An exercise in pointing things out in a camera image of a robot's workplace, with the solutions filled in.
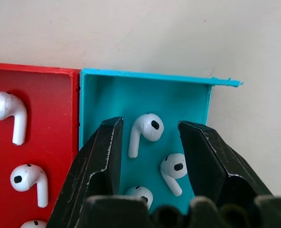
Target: earbud stem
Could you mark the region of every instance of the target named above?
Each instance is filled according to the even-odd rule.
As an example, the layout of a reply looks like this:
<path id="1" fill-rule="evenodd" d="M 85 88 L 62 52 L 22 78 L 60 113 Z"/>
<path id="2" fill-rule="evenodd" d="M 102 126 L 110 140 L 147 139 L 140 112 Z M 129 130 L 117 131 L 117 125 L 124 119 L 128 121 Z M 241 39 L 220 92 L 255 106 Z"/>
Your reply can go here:
<path id="1" fill-rule="evenodd" d="M 139 154 L 140 146 L 140 136 L 141 132 L 136 128 L 135 125 L 132 126 L 129 142 L 128 156 L 129 158 L 136 158 Z"/>
<path id="2" fill-rule="evenodd" d="M 164 178 L 165 182 L 169 186 L 170 190 L 173 192 L 175 196 L 180 196 L 183 193 L 183 190 L 181 187 L 178 185 L 177 181 L 167 175 L 162 169 L 160 170 L 160 173 L 162 177 Z"/>
<path id="3" fill-rule="evenodd" d="M 48 186 L 45 174 L 37 182 L 37 204 L 40 208 L 45 208 L 48 205 Z"/>
<path id="4" fill-rule="evenodd" d="M 19 146 L 25 142 L 27 118 L 27 110 L 25 106 L 22 106 L 21 111 L 14 116 L 14 131 L 12 142 L 15 145 Z"/>

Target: white background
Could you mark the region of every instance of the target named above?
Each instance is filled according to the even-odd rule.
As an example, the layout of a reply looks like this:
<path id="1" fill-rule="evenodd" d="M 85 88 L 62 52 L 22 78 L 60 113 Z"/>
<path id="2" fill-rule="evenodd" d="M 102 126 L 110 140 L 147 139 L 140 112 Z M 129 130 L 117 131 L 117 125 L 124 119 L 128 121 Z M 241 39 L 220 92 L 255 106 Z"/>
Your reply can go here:
<path id="1" fill-rule="evenodd" d="M 208 125 L 281 195 L 281 0 L 0 0 L 0 62 L 240 79 Z"/>

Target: red plastic tray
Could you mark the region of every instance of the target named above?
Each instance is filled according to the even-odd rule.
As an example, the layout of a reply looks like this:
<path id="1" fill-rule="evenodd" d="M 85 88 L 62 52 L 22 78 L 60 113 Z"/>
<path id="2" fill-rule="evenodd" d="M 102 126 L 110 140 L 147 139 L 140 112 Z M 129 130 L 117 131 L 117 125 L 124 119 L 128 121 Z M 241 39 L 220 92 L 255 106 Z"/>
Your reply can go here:
<path id="1" fill-rule="evenodd" d="M 0 64 L 0 91 L 18 96 L 28 110 L 26 142 L 12 144 L 13 117 L 0 121 L 0 228 L 47 221 L 77 153 L 79 71 Z M 37 206 L 37 189 L 15 191 L 14 168 L 31 163 L 48 177 L 49 204 Z"/>

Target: white earbud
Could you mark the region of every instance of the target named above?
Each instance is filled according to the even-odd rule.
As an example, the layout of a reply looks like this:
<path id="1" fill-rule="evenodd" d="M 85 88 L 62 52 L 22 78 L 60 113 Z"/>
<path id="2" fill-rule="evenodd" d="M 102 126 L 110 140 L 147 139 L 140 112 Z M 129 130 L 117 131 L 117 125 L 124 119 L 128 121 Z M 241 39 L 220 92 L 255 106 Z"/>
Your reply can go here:
<path id="1" fill-rule="evenodd" d="M 37 184 L 37 203 L 40 208 L 48 204 L 46 173 L 39 166 L 25 164 L 16 167 L 11 174 L 11 185 L 16 191 L 28 191 Z"/>
<path id="2" fill-rule="evenodd" d="M 180 196 L 183 190 L 175 179 L 182 178 L 187 174 L 185 156 L 181 153 L 173 153 L 167 156 L 160 165 L 160 173 L 173 194 Z"/>
<path id="3" fill-rule="evenodd" d="M 26 137 L 27 109 L 18 97 L 7 92 L 0 92 L 0 120 L 9 116 L 14 116 L 12 142 L 15 145 L 22 145 Z"/>
<path id="4" fill-rule="evenodd" d="M 130 158 L 136 158 L 139 153 L 140 136 L 143 136 L 150 141 L 157 141 L 160 139 L 164 132 L 164 124 L 162 120 L 153 113 L 141 115 L 133 123 L 128 156 Z"/>
<path id="5" fill-rule="evenodd" d="M 20 228 L 46 228 L 47 223 L 40 220 L 32 220 L 22 224 Z"/>
<path id="6" fill-rule="evenodd" d="M 135 196 L 137 198 L 140 198 L 147 204 L 148 210 L 150 209 L 151 204 L 153 202 L 152 192 L 149 189 L 142 187 L 142 186 L 137 186 L 137 187 L 128 189 L 126 191 L 125 195 L 126 196 Z"/>

